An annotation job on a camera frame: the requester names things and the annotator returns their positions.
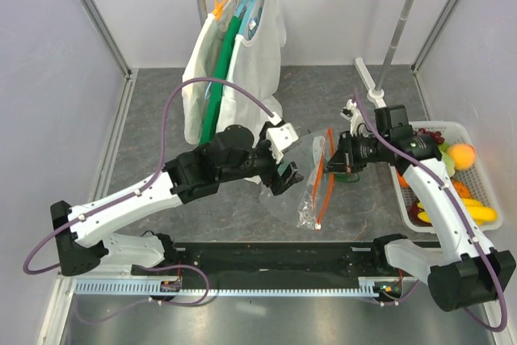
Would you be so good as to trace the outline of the clear zip top bag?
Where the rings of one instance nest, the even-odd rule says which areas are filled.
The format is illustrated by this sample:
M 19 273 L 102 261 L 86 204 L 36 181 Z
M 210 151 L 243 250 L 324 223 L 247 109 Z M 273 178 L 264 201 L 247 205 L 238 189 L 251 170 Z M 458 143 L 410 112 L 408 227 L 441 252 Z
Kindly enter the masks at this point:
M 331 127 L 301 137 L 289 150 L 288 160 L 296 163 L 303 179 L 280 196 L 263 188 L 259 203 L 290 225 L 320 230 L 334 188 L 334 174 L 326 172 L 326 163 L 334 155 L 335 146 Z

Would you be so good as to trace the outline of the green onion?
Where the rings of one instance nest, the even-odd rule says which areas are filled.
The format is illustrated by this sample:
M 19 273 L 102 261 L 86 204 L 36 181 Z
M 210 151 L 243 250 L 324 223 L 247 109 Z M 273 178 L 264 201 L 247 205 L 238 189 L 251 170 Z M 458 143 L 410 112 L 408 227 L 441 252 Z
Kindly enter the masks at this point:
M 316 183 L 317 173 L 320 163 L 325 165 L 334 152 L 334 142 L 324 136 L 318 136 L 312 142 L 312 159 L 310 164 L 309 184 Z M 359 174 L 334 174 L 334 178 L 340 183 L 357 183 L 359 182 Z

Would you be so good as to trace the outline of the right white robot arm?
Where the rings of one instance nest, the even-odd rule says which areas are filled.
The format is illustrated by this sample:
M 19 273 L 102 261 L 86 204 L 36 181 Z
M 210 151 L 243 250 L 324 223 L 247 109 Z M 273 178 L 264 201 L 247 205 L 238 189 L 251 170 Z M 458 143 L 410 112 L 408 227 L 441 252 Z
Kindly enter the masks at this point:
M 507 312 L 504 291 L 516 261 L 499 251 L 470 216 L 448 177 L 437 144 L 427 134 L 414 133 L 406 109 L 394 105 L 375 110 L 365 122 L 368 136 L 341 133 L 325 170 L 335 174 L 360 172 L 369 163 L 386 162 L 410 185 L 431 219 L 442 254 L 437 256 L 402 235 L 375 240 L 372 270 L 388 275 L 396 268 L 423 282 L 443 311 L 498 301 Z

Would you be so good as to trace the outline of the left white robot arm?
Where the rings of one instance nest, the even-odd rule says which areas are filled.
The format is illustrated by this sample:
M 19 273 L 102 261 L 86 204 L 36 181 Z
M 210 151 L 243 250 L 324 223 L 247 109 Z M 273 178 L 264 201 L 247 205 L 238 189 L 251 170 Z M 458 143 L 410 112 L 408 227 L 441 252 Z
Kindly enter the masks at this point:
M 118 229 L 214 195 L 222 183 L 240 179 L 259 177 L 273 195 L 281 195 L 303 179 L 295 162 L 284 161 L 298 139 L 290 123 L 265 124 L 258 139 L 248 128 L 230 125 L 139 183 L 89 204 L 53 204 L 61 274 L 79 276 L 99 266 L 153 268 L 160 275 L 170 274 L 178 257 L 169 236 L 127 236 Z

